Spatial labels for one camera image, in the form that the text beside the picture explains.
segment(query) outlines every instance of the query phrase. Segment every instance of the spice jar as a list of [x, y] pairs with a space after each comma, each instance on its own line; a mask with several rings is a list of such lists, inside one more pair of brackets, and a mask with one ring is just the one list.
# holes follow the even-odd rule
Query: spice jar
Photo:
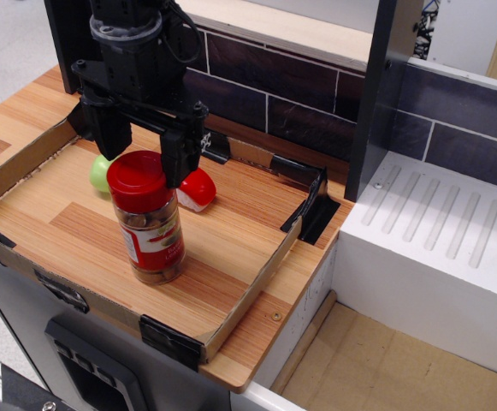
[[158, 152], [130, 152], [107, 174], [115, 214], [136, 277], [166, 283], [180, 274], [185, 256], [178, 200], [166, 186]]

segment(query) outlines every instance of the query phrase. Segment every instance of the green apple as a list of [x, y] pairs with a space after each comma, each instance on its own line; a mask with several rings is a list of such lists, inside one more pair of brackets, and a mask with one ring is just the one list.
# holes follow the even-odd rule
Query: green apple
[[108, 168], [115, 160], [109, 161], [102, 154], [97, 156], [92, 163], [89, 179], [94, 188], [102, 193], [109, 193]]

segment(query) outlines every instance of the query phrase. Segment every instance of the gray floor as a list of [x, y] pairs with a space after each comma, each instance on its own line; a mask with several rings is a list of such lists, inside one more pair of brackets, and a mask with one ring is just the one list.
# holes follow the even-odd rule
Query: gray floor
[[[56, 64], [43, 0], [0, 0], [0, 103]], [[38, 382], [1, 319], [0, 362]]]

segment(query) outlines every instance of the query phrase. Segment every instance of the jar label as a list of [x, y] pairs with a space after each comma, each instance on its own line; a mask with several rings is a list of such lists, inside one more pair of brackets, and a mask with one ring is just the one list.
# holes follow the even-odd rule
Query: jar label
[[162, 271], [175, 265], [184, 253], [179, 218], [155, 229], [137, 231], [121, 227], [130, 259], [144, 270]]

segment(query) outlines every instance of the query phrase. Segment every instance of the wooden countertop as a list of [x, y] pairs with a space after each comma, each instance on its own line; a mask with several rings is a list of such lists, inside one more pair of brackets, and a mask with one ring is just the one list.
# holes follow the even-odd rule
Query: wooden countertop
[[[1, 104], [0, 165], [59, 123], [77, 102], [62, 91], [55, 68]], [[250, 139], [251, 133], [256, 142], [265, 137], [242, 127], [235, 132], [229, 122], [212, 122], [218, 131], [241, 140]], [[140, 128], [133, 133], [128, 150], [158, 149], [154, 134]], [[293, 158], [322, 158], [288, 143], [276, 144], [271, 148]], [[241, 162], [220, 165], [202, 158], [201, 167], [216, 183], [216, 200], [199, 214], [180, 210], [187, 249], [183, 274], [171, 283], [149, 286], [131, 272], [109, 196], [96, 192], [88, 181], [97, 154], [93, 143], [77, 140], [35, 170], [0, 199], [0, 232], [17, 244], [17, 253], [47, 271], [204, 341], [277, 249], [285, 236], [280, 226], [306, 193], [297, 184]], [[246, 387], [352, 207], [342, 199], [346, 166], [332, 167], [330, 175], [336, 177], [329, 183], [330, 196], [341, 207], [317, 244], [294, 243], [215, 358], [199, 367], [230, 390]], [[274, 313], [281, 320], [273, 320]]]

